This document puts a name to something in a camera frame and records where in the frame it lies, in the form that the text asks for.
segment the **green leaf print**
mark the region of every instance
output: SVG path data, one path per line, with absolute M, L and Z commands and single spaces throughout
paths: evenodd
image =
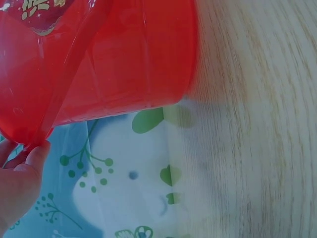
M 160 171 L 159 176 L 163 182 L 172 187 L 182 177 L 182 171 L 179 168 L 168 165 L 167 168 L 164 168 Z
M 164 120 L 163 109 L 157 108 L 137 113 L 132 121 L 135 133 L 143 134 L 158 126 Z

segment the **light wooden surface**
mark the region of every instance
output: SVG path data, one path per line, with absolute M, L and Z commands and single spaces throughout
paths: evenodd
M 317 237 L 317 0 L 197 0 L 200 51 L 165 118 L 179 232 Z

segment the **plastic tablecloth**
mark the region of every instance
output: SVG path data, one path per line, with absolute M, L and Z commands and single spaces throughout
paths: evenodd
M 166 123 L 160 108 L 57 127 L 41 195 L 4 237 L 189 238 L 177 234 Z

